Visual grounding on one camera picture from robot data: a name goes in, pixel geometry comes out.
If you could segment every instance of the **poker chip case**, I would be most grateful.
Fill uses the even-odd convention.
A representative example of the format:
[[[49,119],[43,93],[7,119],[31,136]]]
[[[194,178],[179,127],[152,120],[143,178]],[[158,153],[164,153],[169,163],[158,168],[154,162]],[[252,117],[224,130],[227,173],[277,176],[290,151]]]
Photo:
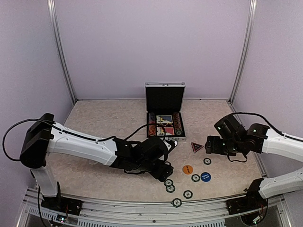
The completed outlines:
[[[186,141],[181,107],[185,83],[145,83],[147,138]]]

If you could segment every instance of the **red triangle token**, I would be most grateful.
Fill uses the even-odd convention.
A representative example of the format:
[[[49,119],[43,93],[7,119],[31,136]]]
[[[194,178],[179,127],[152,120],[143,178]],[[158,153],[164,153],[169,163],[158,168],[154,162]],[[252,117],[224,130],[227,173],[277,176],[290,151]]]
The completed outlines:
[[[197,143],[193,143],[193,142],[190,142],[190,143],[191,143],[191,147],[192,147],[194,153],[196,153],[197,151],[199,151],[200,149],[202,149],[204,147],[203,145],[200,145]]]

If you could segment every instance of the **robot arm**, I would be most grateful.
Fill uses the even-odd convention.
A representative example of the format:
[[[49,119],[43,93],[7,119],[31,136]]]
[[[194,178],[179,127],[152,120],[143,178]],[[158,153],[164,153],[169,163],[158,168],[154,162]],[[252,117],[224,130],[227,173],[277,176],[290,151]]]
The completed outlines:
[[[173,167],[166,162],[168,154],[175,148],[175,141],[151,137],[144,142],[126,141],[112,136],[103,139],[71,130],[53,121],[52,114],[43,115],[28,129],[20,161],[31,169],[43,195],[42,206],[51,210],[64,211],[76,207],[69,213],[78,215],[81,201],[61,197],[60,185],[46,162],[48,153],[61,153],[94,160],[112,168],[136,174],[148,172],[155,179],[164,182],[173,173]]]
[[[303,162],[302,138],[282,136],[268,126],[257,123],[245,130],[233,115],[222,118],[214,126],[221,138],[207,137],[205,149],[208,154],[215,153],[229,157],[242,153],[246,157],[249,151],[254,151],[277,154]],[[227,201],[229,213],[253,210],[260,204],[265,206],[267,198],[301,189],[303,189],[303,168],[274,178],[260,178],[252,182],[246,197]]]

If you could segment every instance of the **lavender wall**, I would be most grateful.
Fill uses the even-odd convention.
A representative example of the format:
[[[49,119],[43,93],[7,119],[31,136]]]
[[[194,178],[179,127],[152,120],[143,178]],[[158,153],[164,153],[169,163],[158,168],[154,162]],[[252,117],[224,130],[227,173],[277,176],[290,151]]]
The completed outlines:
[[[63,122],[72,108],[57,56],[47,1],[0,1],[0,137],[17,121],[55,114]],[[6,148],[18,158],[27,128],[8,135]],[[0,150],[0,226],[16,226],[30,172]]]
[[[278,129],[303,137],[303,1],[260,0],[243,78],[234,106],[263,114]],[[246,125],[262,122],[242,117]],[[302,163],[262,155],[269,176],[285,174]],[[303,223],[303,191],[285,195],[294,227]]]
[[[228,99],[249,0],[64,0],[56,11],[78,99],[142,98],[144,83]]]

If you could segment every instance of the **orange circle token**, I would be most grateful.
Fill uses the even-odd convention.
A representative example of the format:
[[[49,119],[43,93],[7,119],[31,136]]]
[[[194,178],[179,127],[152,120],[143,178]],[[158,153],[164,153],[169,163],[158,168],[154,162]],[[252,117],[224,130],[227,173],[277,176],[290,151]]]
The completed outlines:
[[[190,165],[186,165],[186,166],[183,166],[182,170],[185,174],[189,175],[189,174],[193,173],[194,168]]]

